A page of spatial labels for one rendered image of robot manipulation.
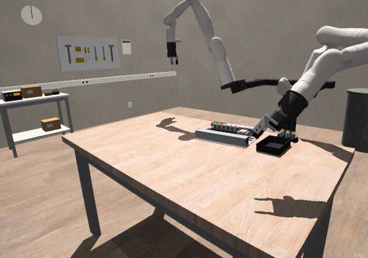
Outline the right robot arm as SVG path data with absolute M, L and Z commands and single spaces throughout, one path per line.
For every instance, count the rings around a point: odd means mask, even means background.
M 222 85 L 235 81 L 233 71 L 227 59 L 227 53 L 222 40 L 215 37 L 211 17 L 199 0 L 184 0 L 174 10 L 165 16 L 163 22 L 169 25 L 167 36 L 175 36 L 176 19 L 191 5 L 200 28 L 205 36 L 209 51 L 213 54 L 213 60 L 217 68 Z

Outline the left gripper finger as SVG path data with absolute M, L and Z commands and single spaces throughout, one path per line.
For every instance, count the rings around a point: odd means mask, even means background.
M 257 135 L 255 132 L 254 134 L 252 135 L 253 137 L 255 137 L 256 139 L 258 139 L 264 132 L 267 128 L 270 128 L 273 132 L 276 131 L 276 129 L 274 127 L 272 127 L 270 124 L 267 124 L 264 129 Z
M 264 117 L 258 122 L 258 124 L 253 128 L 253 132 L 256 134 L 259 134 L 262 129 L 269 123 L 272 122 L 274 125 L 278 125 L 278 122 L 269 117 L 267 114 L 264 115 Z

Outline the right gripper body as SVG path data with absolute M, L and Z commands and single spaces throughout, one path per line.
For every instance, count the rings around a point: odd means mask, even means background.
M 175 39 L 175 36 L 167 36 L 167 57 L 177 56 L 176 43 L 180 43 L 181 40 Z

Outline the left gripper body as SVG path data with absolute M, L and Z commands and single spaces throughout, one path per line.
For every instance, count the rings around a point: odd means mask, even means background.
M 269 124 L 280 132 L 288 120 L 292 117 L 297 118 L 308 107 L 316 95 L 316 90 L 306 81 L 300 80 L 291 86 L 286 78 L 282 78 L 278 82 L 277 93 L 284 96 L 278 102 L 279 108 L 270 117 L 277 121 L 278 125 L 276 126 L 272 122 Z

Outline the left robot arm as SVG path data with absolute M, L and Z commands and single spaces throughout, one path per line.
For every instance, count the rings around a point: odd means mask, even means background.
M 316 93 L 333 74 L 368 63 L 368 29 L 324 26 L 316 39 L 324 46 L 313 51 L 300 78 L 310 83 Z M 337 50 L 339 45 L 345 49 Z

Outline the clear relay with orange button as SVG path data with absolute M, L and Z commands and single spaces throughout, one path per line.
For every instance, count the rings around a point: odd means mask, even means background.
M 279 132 L 279 136 L 280 136 L 280 137 L 283 137 L 283 135 L 285 135 L 285 130 L 284 130 L 284 129 L 282 129 L 282 130 Z

